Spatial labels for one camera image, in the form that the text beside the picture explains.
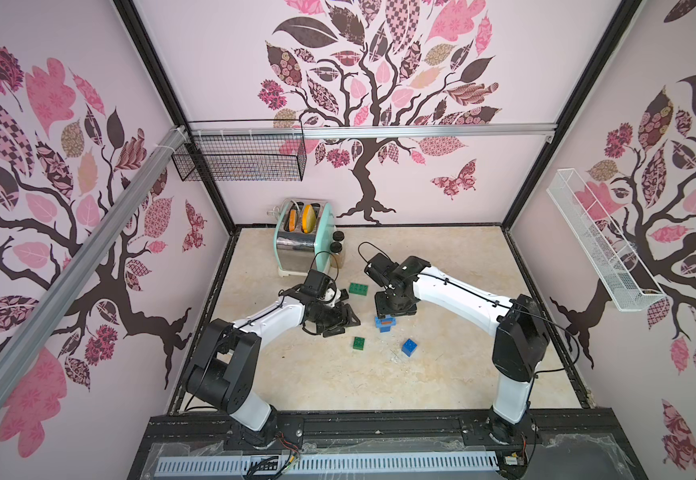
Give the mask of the dark green long lego brick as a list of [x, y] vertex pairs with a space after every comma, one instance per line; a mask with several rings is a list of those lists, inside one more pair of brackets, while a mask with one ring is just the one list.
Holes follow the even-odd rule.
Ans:
[[351, 282], [349, 285], [349, 293], [351, 295], [367, 296], [369, 286], [361, 283]]

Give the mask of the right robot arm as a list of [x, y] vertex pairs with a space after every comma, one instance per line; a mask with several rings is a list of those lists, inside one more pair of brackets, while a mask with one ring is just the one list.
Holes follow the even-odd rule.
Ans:
[[527, 417], [537, 369], [550, 343], [537, 302], [524, 294], [509, 298], [481, 290], [416, 256], [397, 263], [377, 254], [364, 272], [380, 287], [375, 294], [379, 318], [413, 316], [418, 303], [428, 302], [493, 338], [491, 359], [498, 382], [485, 428], [498, 444], [514, 442]]

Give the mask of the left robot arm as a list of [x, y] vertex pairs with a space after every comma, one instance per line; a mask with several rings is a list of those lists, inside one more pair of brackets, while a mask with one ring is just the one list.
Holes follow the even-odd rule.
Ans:
[[347, 303], [348, 292], [329, 287], [310, 294], [296, 286], [280, 292], [262, 311], [235, 322], [211, 321], [199, 339], [184, 380], [186, 393], [227, 414], [251, 436], [256, 447], [272, 444], [278, 411], [253, 392], [261, 351], [296, 327], [329, 338], [361, 321]]

